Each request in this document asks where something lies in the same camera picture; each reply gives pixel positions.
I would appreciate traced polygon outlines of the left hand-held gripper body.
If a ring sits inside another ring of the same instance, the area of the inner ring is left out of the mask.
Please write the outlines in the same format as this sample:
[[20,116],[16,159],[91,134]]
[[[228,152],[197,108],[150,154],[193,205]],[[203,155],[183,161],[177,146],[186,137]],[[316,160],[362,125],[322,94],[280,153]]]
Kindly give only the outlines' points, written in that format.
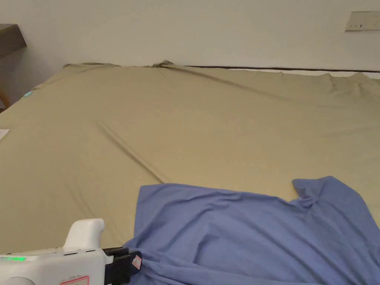
[[2,285],[103,285],[113,262],[100,247],[105,222],[76,221],[62,247],[0,256]]

